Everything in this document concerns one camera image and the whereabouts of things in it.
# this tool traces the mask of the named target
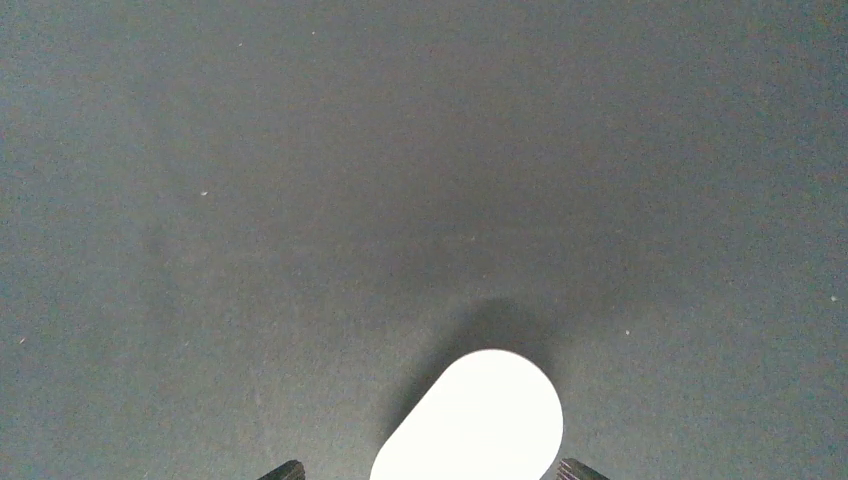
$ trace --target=gray background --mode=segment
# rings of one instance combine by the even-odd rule
[[[5,3],[0,476],[364,479],[495,345],[610,477],[844,478],[848,15],[698,3]]]

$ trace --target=black surface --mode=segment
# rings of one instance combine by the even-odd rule
[[[2,15],[0,476],[367,478],[466,340],[610,478],[844,476],[839,2]]]

